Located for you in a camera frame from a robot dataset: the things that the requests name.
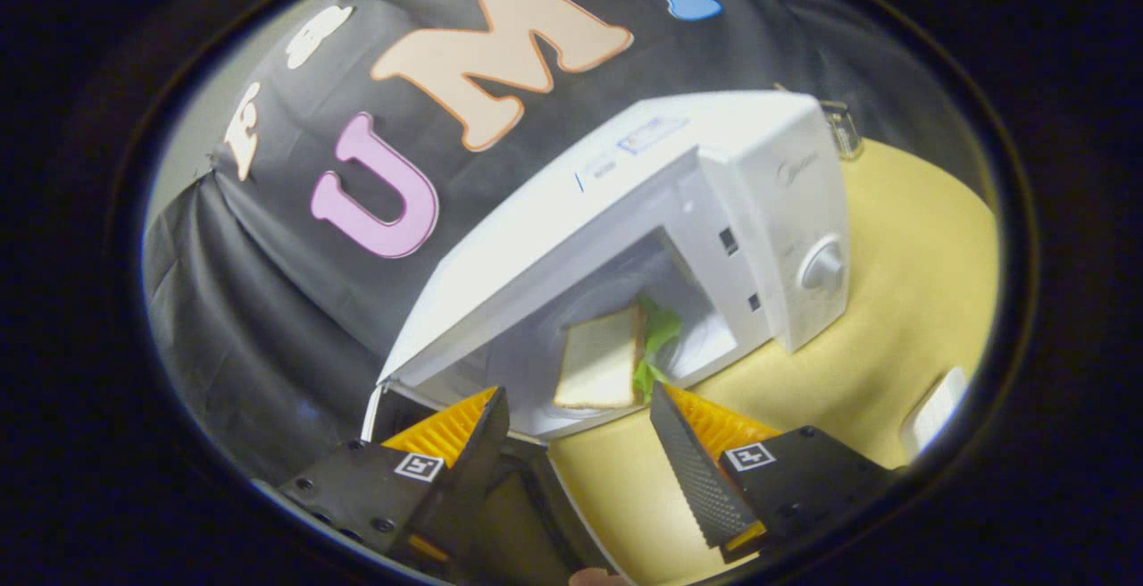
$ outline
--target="peach letter m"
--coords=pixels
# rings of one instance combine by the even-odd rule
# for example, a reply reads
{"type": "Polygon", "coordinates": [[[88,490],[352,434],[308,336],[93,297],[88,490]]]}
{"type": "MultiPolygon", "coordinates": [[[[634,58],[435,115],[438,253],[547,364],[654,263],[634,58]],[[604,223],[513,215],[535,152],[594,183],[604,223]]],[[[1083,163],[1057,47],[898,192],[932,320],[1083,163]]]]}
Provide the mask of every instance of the peach letter m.
{"type": "Polygon", "coordinates": [[[608,25],[570,0],[479,0],[488,32],[424,29],[402,37],[369,72],[376,80],[401,77],[445,106],[464,126],[466,150],[497,143],[523,115],[513,96],[495,98],[471,77],[531,93],[551,93],[552,74],[536,37],[557,50],[565,72],[604,64],[631,45],[632,33],[608,25]]]}

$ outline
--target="green lettuce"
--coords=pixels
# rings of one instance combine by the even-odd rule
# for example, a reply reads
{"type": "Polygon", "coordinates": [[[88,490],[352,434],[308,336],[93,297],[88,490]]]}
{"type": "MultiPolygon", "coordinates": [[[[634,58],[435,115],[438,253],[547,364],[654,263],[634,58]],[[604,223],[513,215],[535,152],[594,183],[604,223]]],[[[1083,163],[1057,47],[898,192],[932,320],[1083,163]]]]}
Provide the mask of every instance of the green lettuce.
{"type": "Polygon", "coordinates": [[[682,332],[682,321],[677,313],[662,308],[644,294],[637,297],[637,302],[647,316],[647,324],[644,327],[644,358],[636,368],[634,387],[640,402],[646,403],[650,400],[650,391],[656,379],[669,383],[666,376],[652,361],[666,343],[679,337],[682,332]]]}

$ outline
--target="bread slice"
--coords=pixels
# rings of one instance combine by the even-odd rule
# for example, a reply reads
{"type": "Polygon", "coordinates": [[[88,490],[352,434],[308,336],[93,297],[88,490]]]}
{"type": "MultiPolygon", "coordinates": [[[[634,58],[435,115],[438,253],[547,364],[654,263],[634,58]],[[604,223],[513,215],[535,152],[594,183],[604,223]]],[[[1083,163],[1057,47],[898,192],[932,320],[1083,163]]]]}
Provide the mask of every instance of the bread slice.
{"type": "Polygon", "coordinates": [[[644,354],[639,305],[568,327],[553,406],[614,410],[636,406],[634,375],[644,354]]]}

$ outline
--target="microwave control knob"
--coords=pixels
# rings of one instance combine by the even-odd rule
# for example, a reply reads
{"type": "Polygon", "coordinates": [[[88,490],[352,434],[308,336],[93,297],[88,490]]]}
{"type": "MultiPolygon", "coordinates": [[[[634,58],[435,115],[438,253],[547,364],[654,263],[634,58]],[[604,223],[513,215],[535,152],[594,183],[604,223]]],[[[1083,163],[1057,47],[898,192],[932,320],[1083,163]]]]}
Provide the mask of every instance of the microwave control knob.
{"type": "Polygon", "coordinates": [[[806,289],[833,290],[841,284],[845,278],[846,265],[841,262],[841,248],[837,241],[828,241],[806,256],[806,265],[802,270],[801,286],[806,289]]]}

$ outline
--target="open microwave door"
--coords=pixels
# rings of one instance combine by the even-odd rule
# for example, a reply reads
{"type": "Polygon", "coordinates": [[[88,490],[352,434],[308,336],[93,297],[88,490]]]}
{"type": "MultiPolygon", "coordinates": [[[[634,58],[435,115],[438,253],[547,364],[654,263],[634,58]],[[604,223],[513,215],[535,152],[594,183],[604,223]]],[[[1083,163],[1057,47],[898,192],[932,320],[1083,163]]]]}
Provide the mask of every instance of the open microwave door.
{"type": "Polygon", "coordinates": [[[812,96],[641,101],[478,224],[418,297],[383,387],[445,408],[506,387],[511,431],[539,441],[637,410],[552,400],[567,329],[638,294],[681,319],[657,355],[689,387],[776,338],[796,351],[846,308],[849,232],[828,121],[812,96]]]}

